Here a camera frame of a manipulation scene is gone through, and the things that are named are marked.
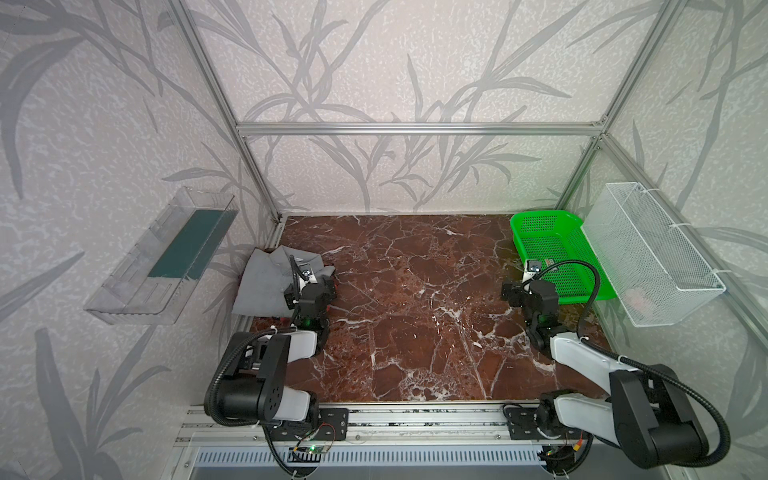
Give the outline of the grey long sleeve shirt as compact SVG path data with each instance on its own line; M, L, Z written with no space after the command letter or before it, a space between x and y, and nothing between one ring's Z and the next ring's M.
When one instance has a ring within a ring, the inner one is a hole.
M256 249L243 272L232 312L242 316L291 315L283 292L292 284L289 257L298 266L309 264L316 276L333 275L335 267L325 265L318 253L280 246L271 253Z

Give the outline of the green plastic basket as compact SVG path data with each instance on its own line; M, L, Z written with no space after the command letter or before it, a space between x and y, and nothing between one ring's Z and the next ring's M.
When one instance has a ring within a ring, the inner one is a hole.
M583 221L563 210L530 211L510 219L513 241L520 259L549 266L563 260L582 260L600 275L597 301L612 300L616 292L582 231ZM565 265L544 275L555 284L561 305L586 304L594 286L592 272L584 266Z

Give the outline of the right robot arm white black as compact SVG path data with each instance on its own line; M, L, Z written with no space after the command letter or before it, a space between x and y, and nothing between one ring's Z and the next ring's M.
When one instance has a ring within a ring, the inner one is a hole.
M501 297L521 310L532 348L578 372L607 395L596 400L573 390L543 394L534 424L546 437L573 430L618 449L636 466L688 468L709 466L727 453L729 438L721 433L711 447L693 406L699 404L716 421L719 412L683 384L664 365L648 366L609 352L568 329L559 320L559 297L553 283L530 278L505 281Z

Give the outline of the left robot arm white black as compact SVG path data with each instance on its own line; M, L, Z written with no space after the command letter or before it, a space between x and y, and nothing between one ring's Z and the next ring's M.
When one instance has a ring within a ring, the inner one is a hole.
M227 427L319 426L315 394L286 385L288 365L322 352L330 335L329 307L336 298L332 277L321 275L285 296L293 306L291 325L240 332L230 339L204 396L205 413Z

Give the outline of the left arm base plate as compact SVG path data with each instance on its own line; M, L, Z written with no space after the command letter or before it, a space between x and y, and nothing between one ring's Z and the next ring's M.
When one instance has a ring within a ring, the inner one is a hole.
M268 426L273 441L319 440L343 441L347 437L350 410L346 408L321 407L316 420L307 422L282 421Z

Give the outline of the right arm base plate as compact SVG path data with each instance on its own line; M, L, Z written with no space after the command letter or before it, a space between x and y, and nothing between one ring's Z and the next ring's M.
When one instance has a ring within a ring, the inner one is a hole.
M560 435L545 433L539 428L536 412L537 404L507 403L502 413L507 422L512 440L558 440Z

